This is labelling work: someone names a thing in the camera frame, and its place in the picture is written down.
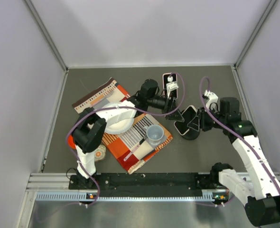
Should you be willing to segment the black round base clamp stand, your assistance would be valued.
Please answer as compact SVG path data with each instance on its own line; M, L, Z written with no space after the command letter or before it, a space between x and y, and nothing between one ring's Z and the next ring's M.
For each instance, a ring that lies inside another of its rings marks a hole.
M184 135L182 135L181 137L185 140L188 141L192 141L195 140L199 137L200 135L200 131L195 131L193 129L189 129L189 131L187 133L185 133Z

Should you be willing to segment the pink case smartphone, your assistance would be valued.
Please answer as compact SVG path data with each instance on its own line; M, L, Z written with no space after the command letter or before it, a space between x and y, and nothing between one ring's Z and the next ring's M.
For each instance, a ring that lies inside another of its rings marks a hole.
M163 82L163 92L162 92L162 94L163 94L165 97L167 97L167 90L166 90L167 77L168 77L170 74L175 74L174 79L177 80L177 74L176 74L176 73L165 73L165 74L163 74L163 76L162 76L162 82ZM172 92L171 95L170 95L170 97L178 98L178 89L177 89L177 91Z

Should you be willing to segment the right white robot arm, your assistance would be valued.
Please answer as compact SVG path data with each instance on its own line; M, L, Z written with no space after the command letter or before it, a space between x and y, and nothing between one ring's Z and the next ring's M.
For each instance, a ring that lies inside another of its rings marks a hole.
M204 95L207 102L183 111L187 127L196 139L200 132L221 129L239 154L251 183L228 164L216 163L210 172L215 188L225 186L243 204L248 220L256 227L280 223L280 182L262 151L258 134L249 120L243 120L237 98Z

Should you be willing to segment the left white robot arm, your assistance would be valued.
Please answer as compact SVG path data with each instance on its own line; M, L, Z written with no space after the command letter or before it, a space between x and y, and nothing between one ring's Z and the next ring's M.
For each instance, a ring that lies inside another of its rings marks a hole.
M148 114L150 107L159 109L159 116L166 119L183 120L179 112L181 104L176 103L177 82L165 84L161 94L158 94L158 90L157 81L147 79L140 90L126 100L100 109L88 107L79 114L65 141L74 144L69 149L76 159L76 175L81 185L85 188L100 188L95 177L94 152L101 145L106 128L125 120L134 120L141 114Z

